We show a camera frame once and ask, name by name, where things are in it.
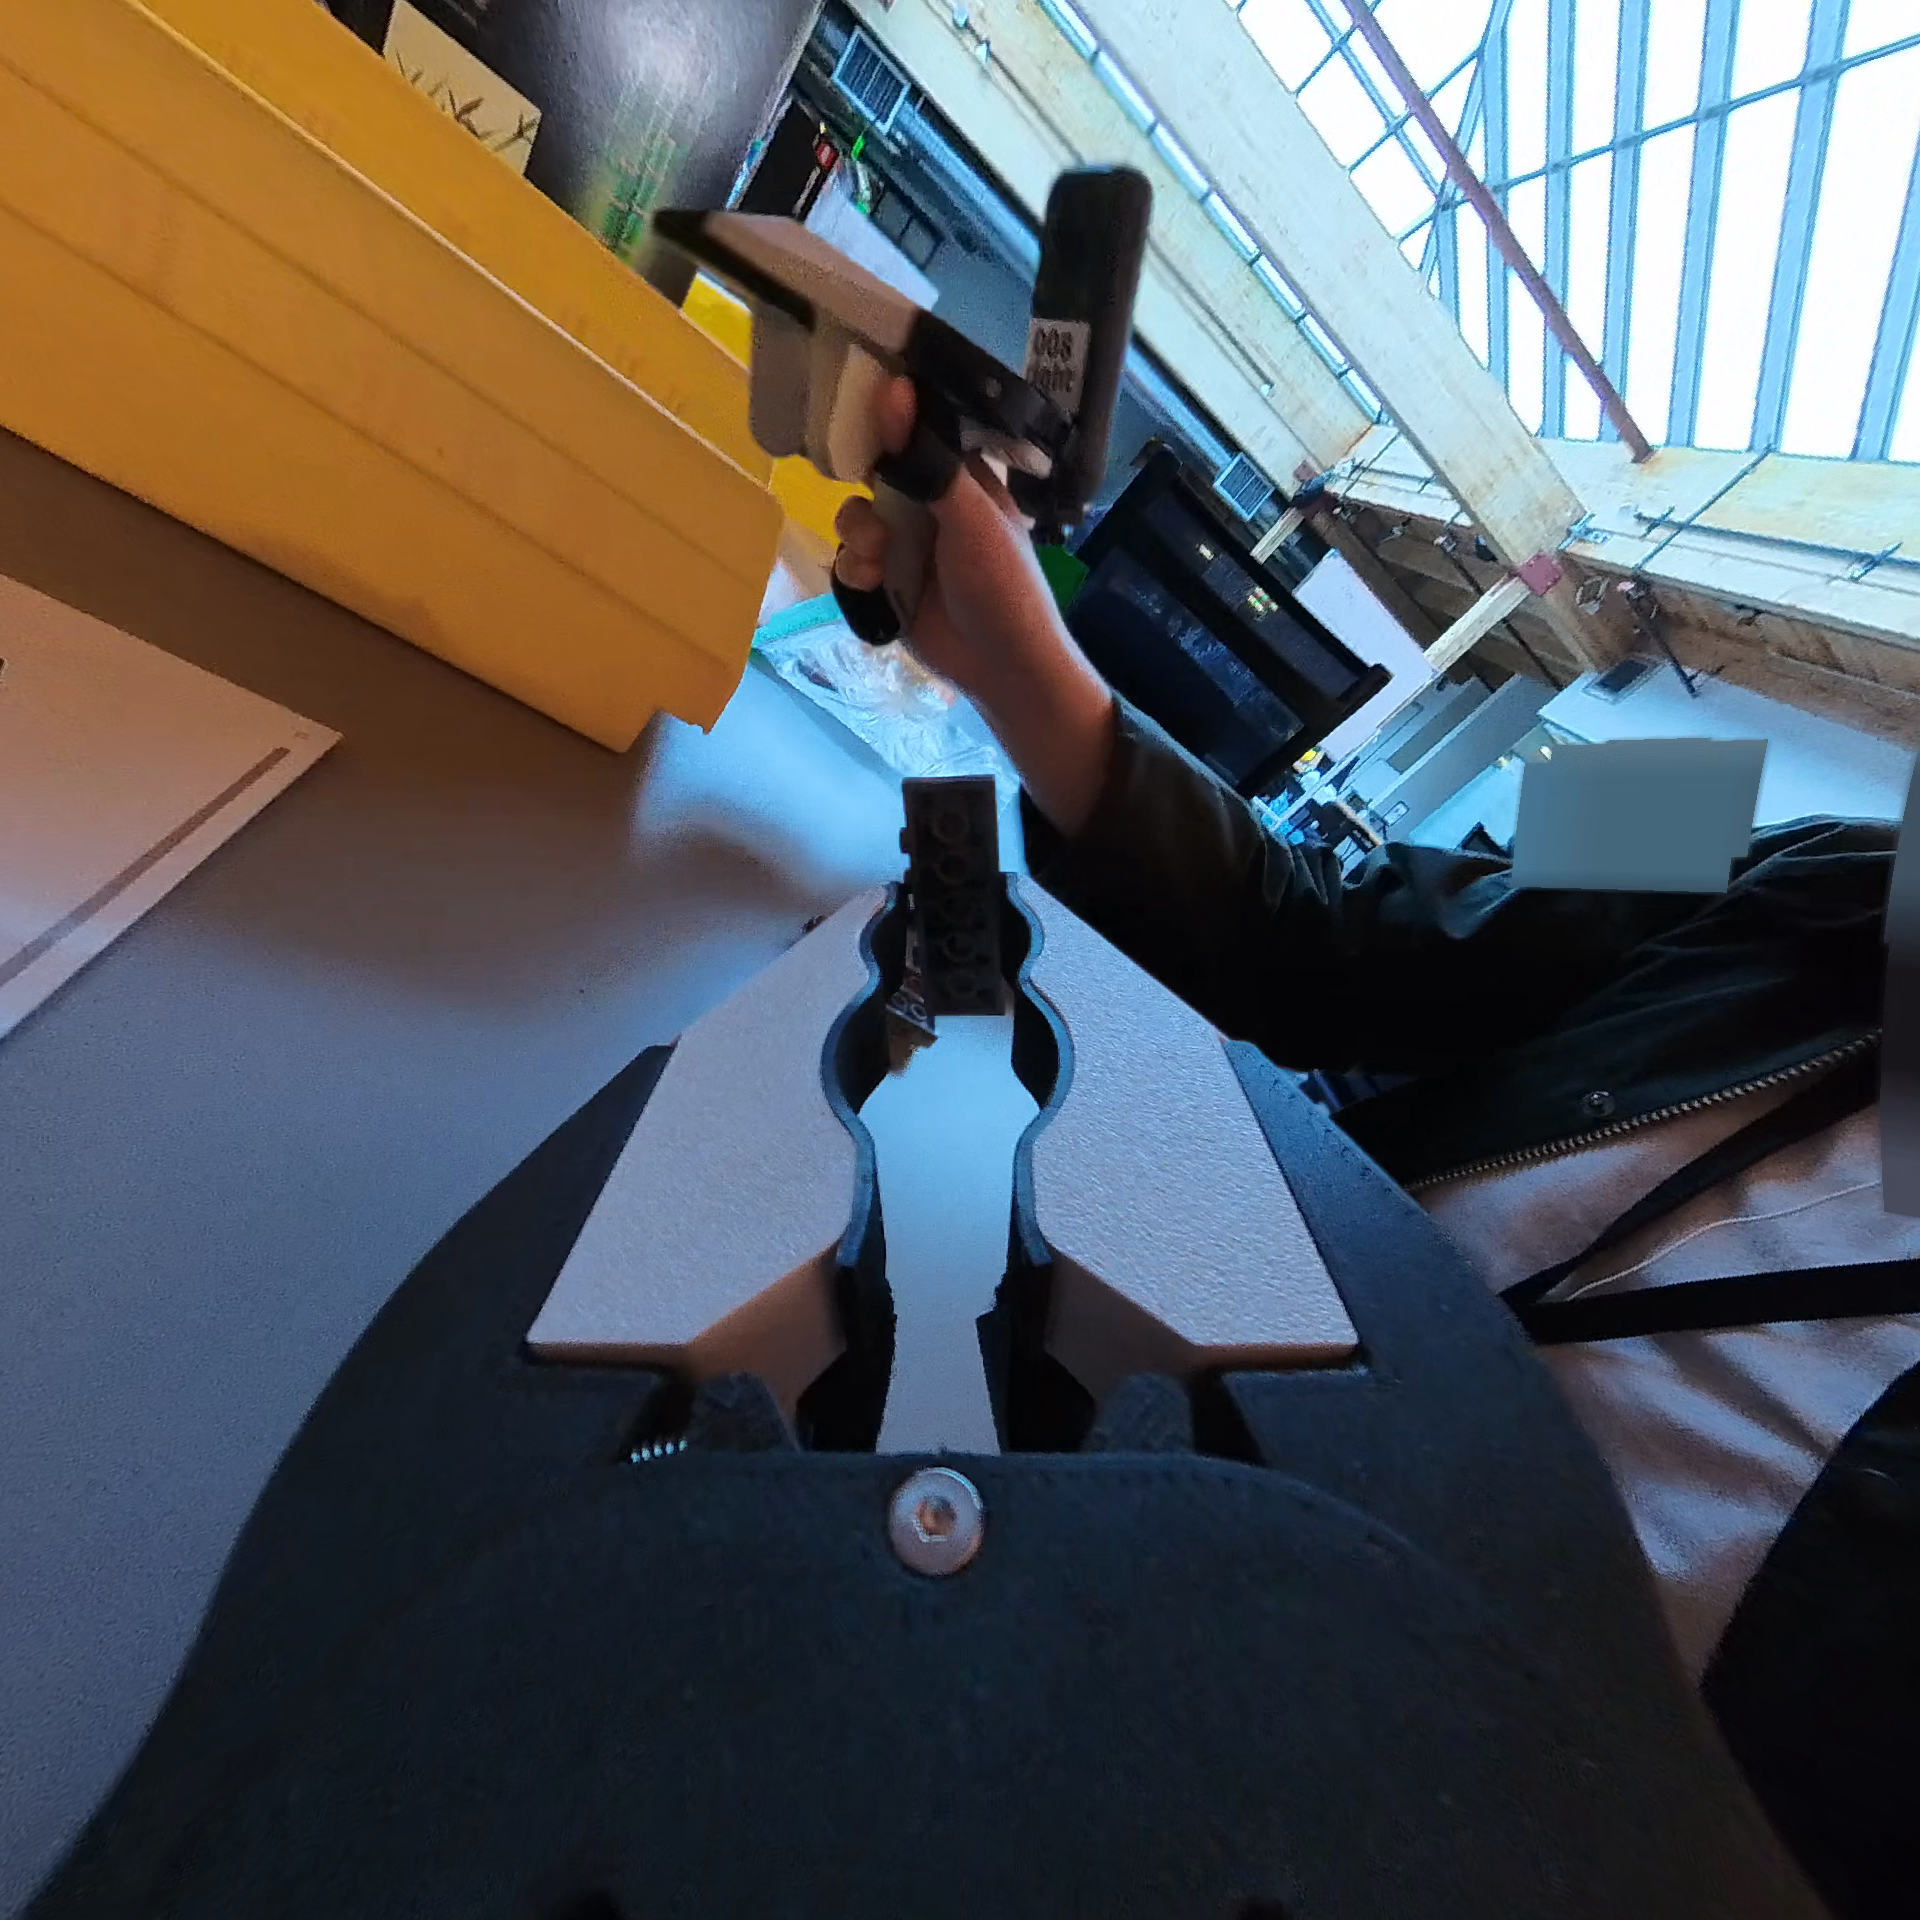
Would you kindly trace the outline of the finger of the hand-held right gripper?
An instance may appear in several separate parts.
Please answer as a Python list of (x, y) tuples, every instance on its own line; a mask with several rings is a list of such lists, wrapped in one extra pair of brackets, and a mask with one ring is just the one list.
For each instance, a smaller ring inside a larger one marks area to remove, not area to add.
[(650, 238), (692, 263), (750, 315), (750, 339), (796, 329), (845, 336), (883, 368), (906, 368), (938, 290), (863, 215), (819, 233), (810, 224), (736, 209), (659, 209)]
[(650, 238), (722, 282), (754, 314), (780, 315), (805, 332), (821, 326), (810, 298), (821, 236), (805, 224), (730, 209), (656, 209)]

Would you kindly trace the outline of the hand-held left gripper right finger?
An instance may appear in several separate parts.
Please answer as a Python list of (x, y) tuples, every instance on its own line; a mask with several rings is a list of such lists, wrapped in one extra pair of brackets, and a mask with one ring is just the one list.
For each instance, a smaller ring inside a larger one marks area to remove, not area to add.
[(1131, 1376), (1344, 1369), (1359, 1336), (1227, 1043), (1030, 879), (1006, 882), (1015, 1143), (979, 1323), (1006, 1451), (1074, 1451)]

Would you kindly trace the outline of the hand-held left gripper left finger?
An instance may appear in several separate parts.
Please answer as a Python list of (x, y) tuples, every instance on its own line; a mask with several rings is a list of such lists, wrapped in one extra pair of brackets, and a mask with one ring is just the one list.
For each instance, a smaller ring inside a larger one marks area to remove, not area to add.
[(886, 1073), (880, 935), (855, 894), (669, 1050), (534, 1315), (542, 1360), (691, 1385), (751, 1375), (802, 1446), (872, 1451), (894, 1372), (872, 1136)]

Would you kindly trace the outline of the long grey studded plate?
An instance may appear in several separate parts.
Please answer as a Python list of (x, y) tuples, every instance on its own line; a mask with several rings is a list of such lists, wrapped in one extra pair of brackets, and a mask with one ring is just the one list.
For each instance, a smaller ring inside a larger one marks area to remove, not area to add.
[(988, 776), (903, 780), (906, 959), (930, 1017), (1004, 1010), (998, 793)]

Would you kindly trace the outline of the yellow plastic bin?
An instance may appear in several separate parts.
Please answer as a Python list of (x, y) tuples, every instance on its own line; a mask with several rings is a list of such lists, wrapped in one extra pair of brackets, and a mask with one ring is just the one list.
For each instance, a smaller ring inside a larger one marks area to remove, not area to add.
[[(751, 361), (751, 311), (720, 282), (698, 273), (680, 314), (743, 368)], [(851, 496), (863, 496), (863, 488), (831, 482), (797, 455), (773, 459), (754, 442), (750, 454), (767, 470), (767, 488), (782, 503), (783, 516), (819, 544), (831, 543), (842, 505)]]
[(572, 732), (710, 730), (744, 375), (316, 4), (5, 4), (5, 428)]

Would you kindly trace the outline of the grey desk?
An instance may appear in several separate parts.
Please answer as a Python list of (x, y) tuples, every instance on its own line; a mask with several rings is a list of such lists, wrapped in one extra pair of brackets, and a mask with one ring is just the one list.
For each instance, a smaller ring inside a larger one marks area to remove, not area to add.
[(5, 1039), (5, 1915), (148, 1734), (303, 1416), (645, 1048), (900, 874), (898, 777), (750, 671), (608, 753), (5, 436), (5, 577), (323, 723)]

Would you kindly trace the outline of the person's right hand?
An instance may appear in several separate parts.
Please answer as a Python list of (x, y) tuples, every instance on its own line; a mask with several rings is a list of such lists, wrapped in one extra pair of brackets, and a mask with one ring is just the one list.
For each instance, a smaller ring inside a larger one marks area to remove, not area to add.
[(1067, 714), (1104, 714), (1107, 687), (1067, 634), (1006, 470), (968, 454), (930, 527), (916, 657), (995, 723), (1046, 714), (1054, 732)]

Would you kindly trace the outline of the black bamboo print box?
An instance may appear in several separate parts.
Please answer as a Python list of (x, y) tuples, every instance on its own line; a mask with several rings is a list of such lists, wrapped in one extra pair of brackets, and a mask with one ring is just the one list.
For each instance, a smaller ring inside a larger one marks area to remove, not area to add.
[(819, 3), (330, 3), (446, 120), (643, 268), (656, 209), (722, 209)]

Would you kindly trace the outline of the black electronics rack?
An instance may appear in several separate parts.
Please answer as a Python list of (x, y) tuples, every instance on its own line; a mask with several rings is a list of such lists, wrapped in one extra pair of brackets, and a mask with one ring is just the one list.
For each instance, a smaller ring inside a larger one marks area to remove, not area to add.
[(1087, 570), (1070, 634), (1107, 684), (1246, 800), (1348, 723), (1389, 675), (1259, 562), (1151, 439), (1071, 552)]

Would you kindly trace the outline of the green zip plastic bag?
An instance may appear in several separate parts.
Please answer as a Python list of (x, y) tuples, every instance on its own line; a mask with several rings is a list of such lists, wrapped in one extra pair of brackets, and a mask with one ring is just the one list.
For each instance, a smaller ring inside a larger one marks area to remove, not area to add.
[(1016, 793), (1016, 774), (972, 703), (900, 642), (853, 635), (831, 598), (767, 616), (751, 658), (890, 776), (988, 777), (1004, 800)]

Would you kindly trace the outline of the person's upper body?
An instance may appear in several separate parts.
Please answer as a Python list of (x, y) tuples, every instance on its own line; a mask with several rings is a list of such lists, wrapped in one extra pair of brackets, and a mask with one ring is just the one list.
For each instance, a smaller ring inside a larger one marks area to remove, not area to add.
[(1880, 1191), (1883, 1058), (1879, 1030), (1867, 1062), (1405, 1185), (1595, 1442), (1830, 1915), (1918, 1914), (1916, 1219)]

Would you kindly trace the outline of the open instruction booklet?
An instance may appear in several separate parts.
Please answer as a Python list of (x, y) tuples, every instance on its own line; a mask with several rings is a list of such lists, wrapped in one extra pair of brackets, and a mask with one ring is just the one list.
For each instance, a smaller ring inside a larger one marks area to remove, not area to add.
[(5, 579), (5, 1039), (338, 742)]

